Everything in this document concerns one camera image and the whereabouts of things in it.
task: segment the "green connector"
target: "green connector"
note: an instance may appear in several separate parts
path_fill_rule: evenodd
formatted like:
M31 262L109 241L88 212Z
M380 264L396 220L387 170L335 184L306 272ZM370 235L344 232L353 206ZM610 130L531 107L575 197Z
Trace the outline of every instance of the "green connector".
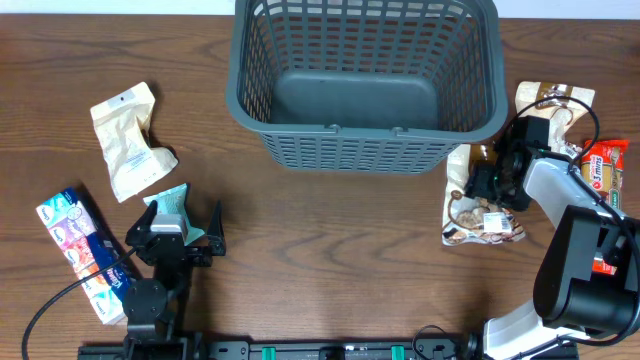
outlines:
M276 348L262 348L262 360L276 360Z
M404 346L391 347L391 360L404 360Z

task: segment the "red snack package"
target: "red snack package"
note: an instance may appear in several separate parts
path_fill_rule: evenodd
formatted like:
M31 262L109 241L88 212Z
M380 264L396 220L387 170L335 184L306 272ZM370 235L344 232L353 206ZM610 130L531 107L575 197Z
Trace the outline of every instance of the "red snack package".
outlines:
M598 141L582 158L582 177L602 195L607 204L620 209L624 152L629 140Z

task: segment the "product label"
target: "product label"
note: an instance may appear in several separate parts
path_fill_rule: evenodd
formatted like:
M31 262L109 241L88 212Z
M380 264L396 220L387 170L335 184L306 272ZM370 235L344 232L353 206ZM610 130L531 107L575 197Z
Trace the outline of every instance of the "product label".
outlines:
M602 156L591 155L589 174L591 175L591 186L595 190L602 190Z
M488 233L510 233L511 224L507 215L502 212L486 213L484 218L484 232Z

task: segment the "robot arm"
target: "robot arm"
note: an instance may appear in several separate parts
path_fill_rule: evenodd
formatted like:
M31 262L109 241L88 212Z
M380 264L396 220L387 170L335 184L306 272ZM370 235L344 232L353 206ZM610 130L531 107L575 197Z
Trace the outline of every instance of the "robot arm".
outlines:
M585 190L588 187L576 182L583 180L569 174L569 158L539 145L547 138L544 126L548 126L540 120L522 119L499 144L498 163L490 171L494 181L467 187L472 196L474 190L488 189L488 196L495 194L491 200L520 211L533 199L556 228L533 299L485 324L484 352L494 359L520 358L527 350L565 335L608 337L621 332L633 316L637 282L629 244L611 214ZM476 171L472 179L483 177ZM636 228L636 220L616 212L631 229ZM594 261L604 261L615 271L595 271Z

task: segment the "white wall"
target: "white wall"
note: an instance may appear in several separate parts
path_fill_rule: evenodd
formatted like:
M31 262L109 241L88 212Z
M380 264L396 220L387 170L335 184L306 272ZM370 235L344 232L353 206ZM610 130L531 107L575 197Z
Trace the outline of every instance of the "white wall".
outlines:
M640 0L494 0L500 17L640 19ZM235 0L0 0L0 13L231 15Z

